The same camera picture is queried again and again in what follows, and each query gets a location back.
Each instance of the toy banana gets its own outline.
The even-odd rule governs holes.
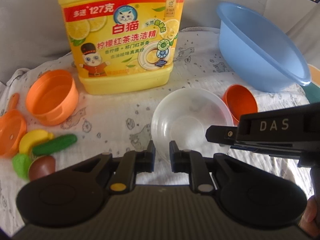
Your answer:
[[[22,137],[19,144],[19,153],[29,155],[34,146],[45,143],[53,138],[53,133],[47,132],[46,130],[32,130]]]

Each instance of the finger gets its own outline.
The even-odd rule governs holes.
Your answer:
[[[317,203],[314,196],[309,198],[307,202],[306,209],[303,213],[302,219],[305,220],[307,223],[310,223],[312,220],[316,218],[317,215]]]
[[[317,227],[316,223],[312,221],[311,223],[307,223],[305,220],[301,220],[299,223],[299,227],[308,233],[311,237],[316,237],[320,234],[320,229]]]

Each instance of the orange toy pot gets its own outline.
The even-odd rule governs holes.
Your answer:
[[[258,112],[257,102],[252,93],[241,85],[232,85],[224,92],[223,102],[229,108],[234,125],[239,124],[240,116]]]
[[[76,109],[79,93],[72,75],[58,69],[44,73],[30,88],[26,107],[42,125],[65,121]]]

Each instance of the blue plastic basin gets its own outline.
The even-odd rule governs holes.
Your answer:
[[[279,92],[311,81],[307,62],[289,37],[265,17],[238,4],[222,2],[220,51],[231,68],[257,90]]]

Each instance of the yellow dot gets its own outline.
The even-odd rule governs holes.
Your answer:
[[[123,183],[114,183],[110,186],[110,189],[113,191],[124,191],[127,186]]]

